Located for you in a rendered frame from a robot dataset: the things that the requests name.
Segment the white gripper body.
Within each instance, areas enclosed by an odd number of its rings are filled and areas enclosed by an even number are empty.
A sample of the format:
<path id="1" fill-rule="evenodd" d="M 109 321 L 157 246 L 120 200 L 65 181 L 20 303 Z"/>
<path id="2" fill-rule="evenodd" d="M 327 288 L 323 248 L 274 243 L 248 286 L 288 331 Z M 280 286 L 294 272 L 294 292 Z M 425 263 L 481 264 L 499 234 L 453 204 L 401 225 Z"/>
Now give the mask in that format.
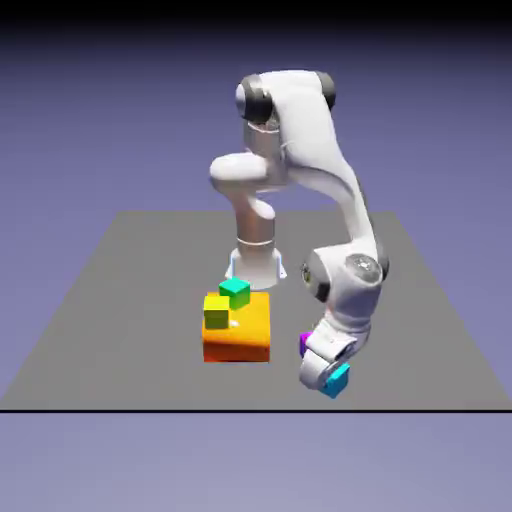
<path id="1" fill-rule="evenodd" d="M 300 365 L 299 380 L 308 389 L 321 390 L 324 388 L 329 376 L 339 366 L 339 361 L 327 361 L 312 350 L 307 350 Z"/>

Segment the small cyan cube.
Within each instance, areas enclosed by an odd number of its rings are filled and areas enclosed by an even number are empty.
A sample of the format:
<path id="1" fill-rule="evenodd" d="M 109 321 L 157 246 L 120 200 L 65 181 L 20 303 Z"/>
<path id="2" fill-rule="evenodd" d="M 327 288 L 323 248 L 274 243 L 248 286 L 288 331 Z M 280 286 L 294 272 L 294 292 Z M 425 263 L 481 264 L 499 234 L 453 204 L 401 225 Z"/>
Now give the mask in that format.
<path id="1" fill-rule="evenodd" d="M 320 392 L 335 399 L 348 385 L 350 364 L 345 362 L 336 368 L 327 378 Z"/>

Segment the small green cube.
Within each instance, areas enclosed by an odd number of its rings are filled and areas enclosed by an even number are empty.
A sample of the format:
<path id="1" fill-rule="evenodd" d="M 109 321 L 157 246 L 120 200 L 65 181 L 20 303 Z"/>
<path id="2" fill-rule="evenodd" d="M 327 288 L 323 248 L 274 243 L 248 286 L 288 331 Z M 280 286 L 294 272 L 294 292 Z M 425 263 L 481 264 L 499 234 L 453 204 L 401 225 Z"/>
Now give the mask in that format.
<path id="1" fill-rule="evenodd" d="M 220 296 L 229 298 L 231 310 L 238 310 L 250 303 L 251 286 L 250 282 L 237 277 L 224 280 L 218 285 Z"/>

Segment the small yellow cube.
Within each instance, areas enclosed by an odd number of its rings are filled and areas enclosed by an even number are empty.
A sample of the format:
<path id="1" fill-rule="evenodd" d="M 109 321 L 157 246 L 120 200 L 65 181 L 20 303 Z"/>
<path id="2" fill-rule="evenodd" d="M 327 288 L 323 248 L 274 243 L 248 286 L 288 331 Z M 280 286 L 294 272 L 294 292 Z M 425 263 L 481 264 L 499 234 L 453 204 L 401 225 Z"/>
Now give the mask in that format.
<path id="1" fill-rule="evenodd" d="M 226 329 L 230 320 L 230 298 L 210 294 L 204 298 L 203 320 L 206 329 Z"/>

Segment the large orange box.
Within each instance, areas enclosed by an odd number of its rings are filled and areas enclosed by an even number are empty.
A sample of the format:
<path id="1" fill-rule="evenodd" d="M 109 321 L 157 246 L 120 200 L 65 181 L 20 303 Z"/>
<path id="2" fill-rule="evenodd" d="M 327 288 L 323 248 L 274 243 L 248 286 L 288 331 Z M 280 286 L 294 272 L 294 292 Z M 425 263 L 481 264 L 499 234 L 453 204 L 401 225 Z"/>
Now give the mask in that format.
<path id="1" fill-rule="evenodd" d="M 268 363 L 271 344 L 269 294 L 251 293 L 247 305 L 228 312 L 229 323 L 225 329 L 207 329 L 202 321 L 204 361 Z"/>

